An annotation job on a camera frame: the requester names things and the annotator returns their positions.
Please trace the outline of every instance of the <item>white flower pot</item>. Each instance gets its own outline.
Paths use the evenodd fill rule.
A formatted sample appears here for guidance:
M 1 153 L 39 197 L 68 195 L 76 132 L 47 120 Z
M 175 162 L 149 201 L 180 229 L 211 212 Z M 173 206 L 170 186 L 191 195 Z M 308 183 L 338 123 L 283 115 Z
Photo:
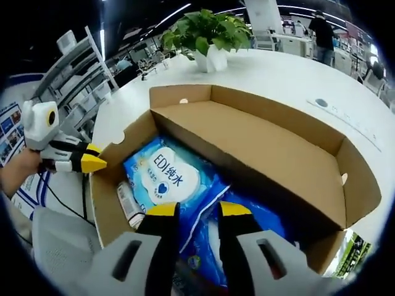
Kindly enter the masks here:
M 214 44 L 210 45 L 207 57 L 199 51 L 194 51 L 193 56 L 201 72 L 211 73 L 222 71 L 228 66 L 226 51 L 224 49 L 218 50 Z

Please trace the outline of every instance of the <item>cardboard box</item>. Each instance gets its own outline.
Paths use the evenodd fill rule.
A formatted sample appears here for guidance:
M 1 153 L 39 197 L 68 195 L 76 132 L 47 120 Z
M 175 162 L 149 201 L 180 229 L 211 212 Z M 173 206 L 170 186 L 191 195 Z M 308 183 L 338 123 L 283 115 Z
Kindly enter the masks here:
M 117 198 L 117 185 L 126 178 L 122 163 L 158 132 L 216 164 L 235 187 L 251 191 L 286 218 L 319 273 L 337 252 L 343 229 L 380 203 L 376 179 L 351 141 L 310 115 L 211 85 L 156 87 L 150 98 L 151 110 L 125 130 L 122 143 L 104 150 L 108 167 L 91 178 L 105 246 L 131 231 Z

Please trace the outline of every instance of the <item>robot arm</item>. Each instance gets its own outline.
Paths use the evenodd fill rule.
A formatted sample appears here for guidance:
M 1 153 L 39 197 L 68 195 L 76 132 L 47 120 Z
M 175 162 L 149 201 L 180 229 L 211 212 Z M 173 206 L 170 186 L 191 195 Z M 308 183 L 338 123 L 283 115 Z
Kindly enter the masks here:
M 92 173 L 107 166 L 107 162 L 99 158 L 99 148 L 60 130 L 55 102 L 33 105 L 32 101 L 26 101 L 22 107 L 22 125 L 26 146 L 40 151 L 49 169 Z
M 322 296 L 342 288 L 342 280 L 312 271 L 306 255 L 288 241 L 262 231 L 247 208 L 220 202 L 219 210 L 220 258 L 229 295 Z M 122 234 L 94 257 L 91 269 L 72 286 L 81 294 L 74 290 L 71 295 L 170 295 L 178 215 L 175 203 L 149 210 L 138 233 Z

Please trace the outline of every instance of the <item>box flap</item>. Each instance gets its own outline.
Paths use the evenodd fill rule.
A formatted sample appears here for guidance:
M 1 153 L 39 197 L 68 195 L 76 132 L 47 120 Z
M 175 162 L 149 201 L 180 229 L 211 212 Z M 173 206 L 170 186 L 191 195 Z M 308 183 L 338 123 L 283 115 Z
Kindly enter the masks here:
M 306 254 L 308 266 L 316 273 L 323 274 L 339 250 L 345 235 L 345 231 L 336 231 L 302 250 Z
M 331 155 L 337 154 L 344 139 L 342 133 L 324 122 L 292 107 L 255 94 L 213 86 L 211 99 L 292 131 Z
M 125 138 L 119 144 L 109 144 L 100 154 L 100 158 L 107 162 L 107 167 L 114 167 L 122 163 L 133 151 L 148 143 L 157 134 L 155 122 L 150 111 L 143 113 L 133 125 L 124 131 Z
M 117 181 L 111 178 L 109 171 L 96 172 L 91 178 L 95 223 L 104 247 L 125 231 L 133 230 L 117 197 Z
M 208 101 L 210 96 L 211 85 L 209 84 L 157 86 L 149 89 L 149 100 L 152 109 L 177 105 L 182 99 L 187 99 L 190 103 Z
M 209 159 L 216 165 L 233 169 L 230 158 L 225 158 L 231 155 L 345 227 L 338 165 L 334 156 L 323 149 L 273 123 L 212 101 L 171 105 L 152 111 L 223 151 Z M 172 131 L 172 134 L 180 138 L 182 131 Z
M 346 227 L 350 227 L 379 205 L 381 192 L 369 165 L 349 139 L 344 139 L 336 158 L 340 173 L 347 173 L 343 189 L 346 196 Z

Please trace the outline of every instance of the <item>black cable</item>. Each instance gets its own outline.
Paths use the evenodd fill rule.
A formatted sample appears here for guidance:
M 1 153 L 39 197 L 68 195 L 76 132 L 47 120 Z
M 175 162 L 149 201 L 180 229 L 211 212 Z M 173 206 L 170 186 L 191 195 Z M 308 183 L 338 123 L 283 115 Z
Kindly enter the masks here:
M 44 180 L 43 176 L 41 174 L 38 174 L 38 176 L 40 177 L 40 179 L 42 180 L 42 182 L 47 186 L 47 188 L 49 189 L 49 191 L 51 191 L 51 193 L 53 194 L 53 196 L 57 199 L 57 201 L 64 206 L 66 209 L 68 209 L 69 211 L 71 211 L 72 213 L 76 214 L 78 217 L 80 217 L 81 219 L 85 220 L 86 222 L 88 222 L 90 225 L 92 225 L 93 227 L 96 228 L 96 225 L 92 222 L 90 222 L 88 219 L 85 219 L 83 216 L 81 216 L 80 214 L 78 214 L 75 210 L 73 210 L 72 208 L 70 208 L 69 206 L 67 206 L 66 204 L 63 203 L 63 201 L 61 201 L 58 196 L 55 194 L 55 192 L 51 189 L 51 187 L 49 187 L 49 184 Z
M 86 180 L 87 174 L 82 174 L 82 209 L 84 214 L 84 219 L 88 218 L 88 212 L 86 210 L 86 194 L 85 194 L 85 187 L 86 187 Z
M 19 233 L 19 232 L 16 231 L 16 230 L 15 230 L 15 232 L 16 232 L 16 234 L 17 234 L 21 239 L 23 239 L 28 245 L 33 246 L 33 244 L 32 244 L 31 242 L 29 242 L 26 238 L 24 238 L 24 237 L 21 235 L 21 233 Z

